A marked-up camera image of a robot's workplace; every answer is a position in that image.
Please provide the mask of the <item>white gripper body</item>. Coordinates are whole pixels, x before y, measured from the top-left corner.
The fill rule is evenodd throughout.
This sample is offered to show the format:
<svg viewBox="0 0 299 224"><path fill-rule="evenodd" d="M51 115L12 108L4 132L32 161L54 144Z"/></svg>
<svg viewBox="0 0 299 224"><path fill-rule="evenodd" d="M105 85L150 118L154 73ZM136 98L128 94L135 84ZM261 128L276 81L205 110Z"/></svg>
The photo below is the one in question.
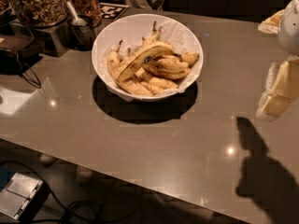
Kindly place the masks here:
<svg viewBox="0 0 299 224"><path fill-rule="evenodd" d="M278 27L280 46L291 55L299 55L299 0L285 7Z"/></svg>

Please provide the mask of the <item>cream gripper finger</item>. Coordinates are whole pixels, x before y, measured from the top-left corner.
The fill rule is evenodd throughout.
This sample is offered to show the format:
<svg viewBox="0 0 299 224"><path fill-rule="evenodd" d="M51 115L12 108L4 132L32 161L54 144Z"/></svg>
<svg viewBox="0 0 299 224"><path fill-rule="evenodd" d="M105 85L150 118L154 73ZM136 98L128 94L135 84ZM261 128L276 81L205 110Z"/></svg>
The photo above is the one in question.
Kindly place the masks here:
<svg viewBox="0 0 299 224"><path fill-rule="evenodd" d="M290 56L282 64L272 63L258 103L256 118L264 121L278 119L298 98L299 57Z"/></svg>
<svg viewBox="0 0 299 224"><path fill-rule="evenodd" d="M281 9L271 17L262 21L258 26L258 30L265 34L276 34L278 32L279 23L281 21L283 13L284 9Z"/></svg>

